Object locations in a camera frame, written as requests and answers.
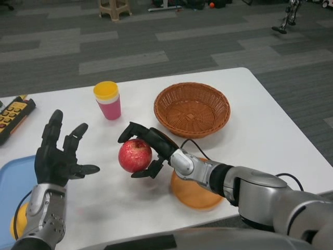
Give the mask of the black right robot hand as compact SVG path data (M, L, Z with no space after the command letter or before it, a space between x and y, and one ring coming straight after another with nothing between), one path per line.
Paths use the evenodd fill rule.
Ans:
M141 124L130 122L127 128L118 138L118 143L125 143L133 136L145 141L158 154L158 160L153 160L146 170L135 172L131 175L132 178L151 177L154 179L163 167L163 162L166 160L170 163L172 154L179 147L164 133L156 128L146 128Z

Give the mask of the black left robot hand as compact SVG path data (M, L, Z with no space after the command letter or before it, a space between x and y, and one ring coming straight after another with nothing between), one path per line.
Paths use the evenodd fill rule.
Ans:
M63 112L57 109L44 128L42 143L36 152L34 163L39 184L50 183L64 187L69 180L83 179L86 175L100 171L96 165L78 164L76 157L79 142L87 131L88 124L80 124L69 135L65 136L63 150L57 148L62 119Z

